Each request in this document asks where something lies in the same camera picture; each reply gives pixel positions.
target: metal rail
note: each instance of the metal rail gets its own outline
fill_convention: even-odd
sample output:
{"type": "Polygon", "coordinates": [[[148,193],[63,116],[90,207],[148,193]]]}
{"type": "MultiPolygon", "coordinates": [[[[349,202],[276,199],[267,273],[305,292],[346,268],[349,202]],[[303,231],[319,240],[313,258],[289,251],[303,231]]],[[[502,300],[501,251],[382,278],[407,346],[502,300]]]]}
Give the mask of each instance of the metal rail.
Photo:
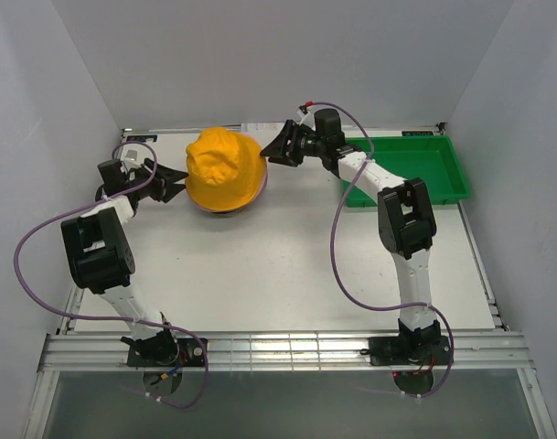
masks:
{"type": "MultiPolygon", "coordinates": [[[[39,371],[130,370],[124,335],[48,336],[39,371]]],[[[392,333],[200,334],[209,340],[212,371],[390,370],[412,366],[373,367],[359,351],[368,337],[392,333]]],[[[533,362],[518,332],[487,331],[455,334],[455,369],[526,369],[533,362]]]]}

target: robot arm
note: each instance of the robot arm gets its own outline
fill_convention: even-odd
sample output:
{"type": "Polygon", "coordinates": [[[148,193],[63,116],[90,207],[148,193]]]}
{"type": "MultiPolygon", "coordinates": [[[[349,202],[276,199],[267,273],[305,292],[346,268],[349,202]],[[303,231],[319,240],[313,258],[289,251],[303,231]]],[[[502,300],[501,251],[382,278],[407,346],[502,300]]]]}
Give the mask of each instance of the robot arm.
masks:
{"type": "MultiPolygon", "coordinates": [[[[306,156],[319,157],[326,170],[351,181],[366,154],[347,143],[336,110],[317,111],[315,126],[314,131],[287,121],[261,155],[271,163],[293,167],[306,156]]],[[[380,239],[396,265],[401,303],[431,304],[428,260],[436,223],[426,185],[420,178],[405,180],[369,161],[356,186],[378,202],[380,239]]],[[[407,359],[426,356],[441,339],[439,322],[426,306],[403,308],[399,327],[398,348],[407,359]]]]}
{"type": "MultiPolygon", "coordinates": [[[[146,166],[154,166],[146,159],[146,166]]],[[[109,197],[129,187],[145,182],[150,172],[134,166],[125,170],[123,162],[114,159],[98,166],[103,178],[101,190],[109,197]]],[[[127,196],[109,199],[78,218],[60,224],[70,273],[79,288],[88,288],[113,306],[115,311],[133,320],[147,320],[166,324],[159,311],[145,306],[142,294],[132,285],[135,271],[134,257],[123,233],[122,225],[130,220],[140,199],[151,197],[168,202],[185,186],[176,184],[187,173],[158,166],[152,183],[127,196]]],[[[169,329],[148,327],[126,322],[131,338],[122,337],[144,360],[161,365],[173,363],[179,346],[169,329]]]]}

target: glass panel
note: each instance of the glass panel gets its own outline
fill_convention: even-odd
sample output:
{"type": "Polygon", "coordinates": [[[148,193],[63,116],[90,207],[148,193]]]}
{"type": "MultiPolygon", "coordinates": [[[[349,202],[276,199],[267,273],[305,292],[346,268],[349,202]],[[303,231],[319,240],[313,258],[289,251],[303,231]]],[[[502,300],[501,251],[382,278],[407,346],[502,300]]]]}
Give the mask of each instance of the glass panel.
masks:
{"type": "MultiPolygon", "coordinates": [[[[185,375],[177,402],[200,384],[185,375]]],[[[358,390],[396,390],[384,371],[217,372],[187,411],[122,386],[141,390],[142,373],[61,373],[44,437],[538,437],[516,370],[455,370],[423,401],[358,390]]]]}

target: white panel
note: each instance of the white panel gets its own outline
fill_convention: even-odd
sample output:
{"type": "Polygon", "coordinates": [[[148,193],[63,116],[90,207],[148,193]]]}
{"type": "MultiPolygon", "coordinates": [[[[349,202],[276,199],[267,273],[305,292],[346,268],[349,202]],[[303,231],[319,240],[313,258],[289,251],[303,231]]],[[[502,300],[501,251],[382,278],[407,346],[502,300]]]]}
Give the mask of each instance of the white panel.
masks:
{"type": "MultiPolygon", "coordinates": [[[[22,291],[18,240],[88,202],[118,129],[49,0],[0,0],[0,438],[19,437],[46,332],[58,319],[22,291]]],[[[71,284],[59,226],[27,244],[32,287],[64,306],[71,284]]]]}
{"type": "Polygon", "coordinates": [[[449,124],[466,210],[557,429],[557,1],[516,1],[449,124]]]}
{"type": "MultiPolygon", "coordinates": [[[[253,132],[267,145],[277,132],[253,132]]],[[[165,166],[185,168],[185,146],[197,134],[159,135],[165,166]]],[[[143,200],[125,225],[137,271],[133,282],[150,306],[195,331],[397,330],[398,313],[353,305],[331,272],[328,239],[341,183],[319,160],[293,169],[269,165],[262,197],[240,215],[218,219],[197,210],[186,194],[169,204],[143,200]]],[[[454,328],[493,328],[466,233],[455,206],[435,209],[432,297],[454,328]]],[[[391,255],[378,235],[374,209],[343,213],[337,260],[345,284],[371,305],[400,302],[391,255]]],[[[113,315],[86,294],[83,314],[113,315]]],[[[126,330],[120,322],[77,322],[78,331],[126,330]]]]}
{"type": "Polygon", "coordinates": [[[512,0],[53,0],[116,122],[446,121],[512,0]]]}

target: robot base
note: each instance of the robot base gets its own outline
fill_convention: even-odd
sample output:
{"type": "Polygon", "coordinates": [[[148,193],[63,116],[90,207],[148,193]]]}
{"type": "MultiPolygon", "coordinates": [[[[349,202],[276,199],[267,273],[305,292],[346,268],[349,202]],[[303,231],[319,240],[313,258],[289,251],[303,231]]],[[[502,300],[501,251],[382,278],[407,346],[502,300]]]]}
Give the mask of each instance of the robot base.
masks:
{"type": "MultiPolygon", "coordinates": [[[[208,340],[206,338],[200,340],[206,347],[208,340]]],[[[179,360],[183,359],[183,368],[202,368],[205,366],[203,350],[195,339],[177,338],[177,343],[179,355],[177,360],[170,364],[162,365],[151,359],[143,359],[133,348],[128,351],[128,359],[125,364],[130,368],[174,368],[179,364],[179,360]]]]}
{"type": "Polygon", "coordinates": [[[446,366],[449,364],[451,352],[449,348],[449,339],[441,336],[438,344],[431,345],[427,349],[428,355],[425,358],[409,359],[402,352],[399,346],[398,337],[371,337],[368,338],[368,349],[364,349],[361,353],[370,355],[370,364],[372,366],[401,366],[414,364],[414,361],[428,360],[434,356],[434,364],[437,366],[446,366]]]}

